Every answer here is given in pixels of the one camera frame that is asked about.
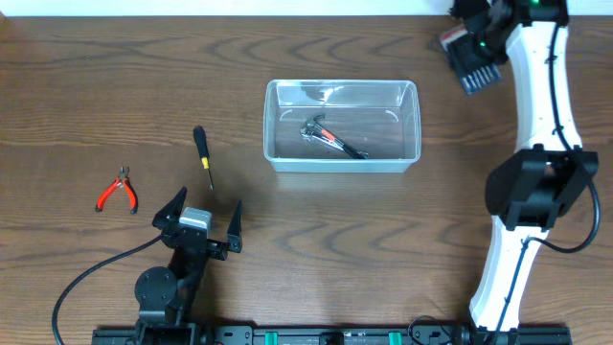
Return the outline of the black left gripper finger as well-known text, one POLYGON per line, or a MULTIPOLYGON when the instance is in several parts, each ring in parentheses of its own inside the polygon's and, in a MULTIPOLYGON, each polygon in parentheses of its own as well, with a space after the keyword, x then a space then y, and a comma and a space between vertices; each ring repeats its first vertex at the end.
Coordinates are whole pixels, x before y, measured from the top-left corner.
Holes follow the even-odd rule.
POLYGON ((176 196, 155 214, 152 226, 158 229, 167 229, 169 226, 178 223, 187 192, 187 188, 182 187, 176 196))
POLYGON ((234 253, 240 253, 242 250, 241 213, 242 201, 240 200, 227 230, 228 250, 234 253))

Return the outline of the small red-handled claw hammer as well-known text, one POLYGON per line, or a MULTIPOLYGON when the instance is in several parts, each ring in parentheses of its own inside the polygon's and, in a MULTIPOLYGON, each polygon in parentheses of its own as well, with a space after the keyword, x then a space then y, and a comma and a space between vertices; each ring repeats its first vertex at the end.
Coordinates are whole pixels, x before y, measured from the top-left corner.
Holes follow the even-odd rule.
POLYGON ((325 114, 318 114, 305 121, 300 128, 301 135, 306 139, 316 139, 333 148, 342 150, 353 159, 368 159, 369 154, 366 151, 360 151, 339 139, 335 134, 326 129, 320 124, 320 121, 326 117, 325 114))

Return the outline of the blue precision screwdriver set case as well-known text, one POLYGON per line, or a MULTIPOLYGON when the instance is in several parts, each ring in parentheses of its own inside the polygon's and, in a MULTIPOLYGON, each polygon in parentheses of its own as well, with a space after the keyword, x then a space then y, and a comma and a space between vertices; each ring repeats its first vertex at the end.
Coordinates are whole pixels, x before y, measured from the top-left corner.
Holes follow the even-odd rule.
POLYGON ((477 93, 501 80, 495 61, 481 51, 485 44, 464 25, 443 33, 440 43, 450 67, 467 95, 477 93))

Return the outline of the chrome combination wrench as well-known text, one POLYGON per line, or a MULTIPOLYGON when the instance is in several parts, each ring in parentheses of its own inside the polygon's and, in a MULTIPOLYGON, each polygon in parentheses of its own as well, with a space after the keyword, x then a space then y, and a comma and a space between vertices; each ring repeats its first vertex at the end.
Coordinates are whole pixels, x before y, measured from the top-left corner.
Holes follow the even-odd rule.
POLYGON ((318 140, 323 144, 330 146, 334 149, 339 149, 345 152, 349 157, 353 159, 368 159, 369 153, 362 150, 357 150, 351 145, 345 143, 341 139, 339 139, 336 135, 334 135, 329 130, 323 129, 309 129, 306 126, 303 126, 300 129, 301 135, 308 140, 318 140))

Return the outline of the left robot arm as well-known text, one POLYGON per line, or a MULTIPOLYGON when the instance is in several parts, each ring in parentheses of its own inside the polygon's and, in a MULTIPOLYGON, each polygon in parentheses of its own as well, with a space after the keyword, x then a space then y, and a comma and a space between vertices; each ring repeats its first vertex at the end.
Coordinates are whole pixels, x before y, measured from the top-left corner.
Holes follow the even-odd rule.
POLYGON ((191 312, 207 262, 224 261, 228 254, 242 250, 239 202, 227 230, 226 241, 210 238, 212 214, 185 207, 187 189, 154 216, 152 225, 160 230, 161 242, 173 251, 170 263, 145 271, 135 284, 139 321, 147 326, 178 326, 191 312))

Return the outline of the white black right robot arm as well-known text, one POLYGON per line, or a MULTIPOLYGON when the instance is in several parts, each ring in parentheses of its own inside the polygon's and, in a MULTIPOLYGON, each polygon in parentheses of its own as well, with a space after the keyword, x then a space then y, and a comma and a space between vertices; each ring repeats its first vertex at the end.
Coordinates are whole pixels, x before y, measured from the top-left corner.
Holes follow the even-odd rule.
POLYGON ((511 65, 515 87, 516 145, 486 182, 492 237, 469 304, 473 327, 495 343, 519 331, 521 298, 539 248, 577 253, 598 234, 602 211, 593 178, 599 158, 583 149, 572 114, 566 1, 456 1, 450 13, 462 23, 440 43, 464 91, 471 95, 499 81, 504 63, 511 65), (587 238, 574 247, 549 242, 556 220, 583 191, 593 205, 587 238))

